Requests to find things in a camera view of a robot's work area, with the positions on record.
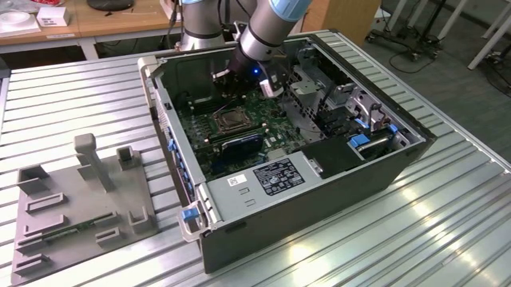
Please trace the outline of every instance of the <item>barcode sticker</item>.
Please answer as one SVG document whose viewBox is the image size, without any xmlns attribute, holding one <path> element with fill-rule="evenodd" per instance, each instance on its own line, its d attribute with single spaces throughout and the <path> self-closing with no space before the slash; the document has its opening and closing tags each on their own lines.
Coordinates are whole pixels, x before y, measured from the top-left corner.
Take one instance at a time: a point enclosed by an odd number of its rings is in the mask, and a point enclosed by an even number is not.
<svg viewBox="0 0 511 287">
<path fill-rule="evenodd" d="M 233 178 L 229 178 L 226 182 L 229 183 L 229 186 L 233 187 L 237 184 L 242 184 L 246 181 L 245 175 L 237 175 Z"/>
<path fill-rule="evenodd" d="M 48 35 L 46 36 L 48 39 L 69 38 L 69 37 L 74 37 L 74 34 L 70 33 L 70 34 L 57 34 L 57 35 Z"/>
</svg>

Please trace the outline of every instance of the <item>robotic arm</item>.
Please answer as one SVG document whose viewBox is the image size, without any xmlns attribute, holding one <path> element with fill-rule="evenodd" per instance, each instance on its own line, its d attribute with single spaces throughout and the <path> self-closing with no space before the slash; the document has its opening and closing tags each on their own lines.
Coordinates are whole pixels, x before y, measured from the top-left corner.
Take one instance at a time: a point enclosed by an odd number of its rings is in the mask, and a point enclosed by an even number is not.
<svg viewBox="0 0 511 287">
<path fill-rule="evenodd" d="M 309 4 L 310 0 L 258 0 L 242 31 L 228 71 L 237 77 L 248 77 L 260 71 L 258 84 L 266 98 L 282 92 L 285 79 L 272 58 Z"/>
<path fill-rule="evenodd" d="M 184 50 L 222 44 L 217 1 L 182 0 Z M 310 0 L 257 0 L 248 27 L 237 37 L 238 43 L 228 66 L 213 74 L 214 82 L 232 85 L 256 77 L 265 97 L 278 96 L 285 80 L 272 59 L 309 4 Z"/>
</svg>

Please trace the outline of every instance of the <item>open computer tower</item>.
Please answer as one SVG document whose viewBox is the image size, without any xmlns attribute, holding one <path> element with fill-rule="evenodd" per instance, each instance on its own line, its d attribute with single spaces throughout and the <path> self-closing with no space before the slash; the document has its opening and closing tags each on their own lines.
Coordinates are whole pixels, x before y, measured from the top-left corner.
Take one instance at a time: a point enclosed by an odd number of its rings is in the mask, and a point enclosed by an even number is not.
<svg viewBox="0 0 511 287">
<path fill-rule="evenodd" d="M 314 35 L 274 55 L 282 95 L 262 98 L 256 69 L 225 95 L 212 73 L 234 47 L 158 56 L 150 75 L 177 219 L 206 273 L 385 189 L 435 140 Z"/>
</svg>

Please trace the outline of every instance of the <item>metal rail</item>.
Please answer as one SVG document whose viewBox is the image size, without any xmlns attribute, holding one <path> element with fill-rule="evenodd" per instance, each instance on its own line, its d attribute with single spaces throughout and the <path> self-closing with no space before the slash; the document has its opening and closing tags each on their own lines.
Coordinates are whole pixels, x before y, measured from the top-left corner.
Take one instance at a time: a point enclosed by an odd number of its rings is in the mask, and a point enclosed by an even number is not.
<svg viewBox="0 0 511 287">
<path fill-rule="evenodd" d="M 98 156 L 130 144 L 161 232 L 32 286 L 488 286 L 511 283 L 509 164 L 337 33 L 317 36 L 439 137 L 379 194 L 217 273 L 176 222 L 178 199 L 150 125 L 132 55 L 13 71 L 0 134 L 0 286 L 9 286 L 16 169 L 77 164 L 70 135 Z"/>
</svg>

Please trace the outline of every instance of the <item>circuit board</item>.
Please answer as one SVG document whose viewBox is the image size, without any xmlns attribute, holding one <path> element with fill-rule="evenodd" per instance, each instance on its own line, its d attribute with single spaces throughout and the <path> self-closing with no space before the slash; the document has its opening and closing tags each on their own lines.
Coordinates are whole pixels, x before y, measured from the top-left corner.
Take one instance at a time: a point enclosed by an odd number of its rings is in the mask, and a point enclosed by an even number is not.
<svg viewBox="0 0 511 287">
<path fill-rule="evenodd" d="M 258 92 L 249 93 L 242 106 L 229 106 L 214 112 L 196 115 L 188 109 L 177 114 L 181 126 L 208 181 L 250 168 L 277 155 L 290 154 L 305 145 L 301 135 L 282 114 L 276 100 L 258 99 Z M 249 135 L 262 135 L 258 153 L 238 161 L 216 163 L 220 145 Z"/>
</svg>

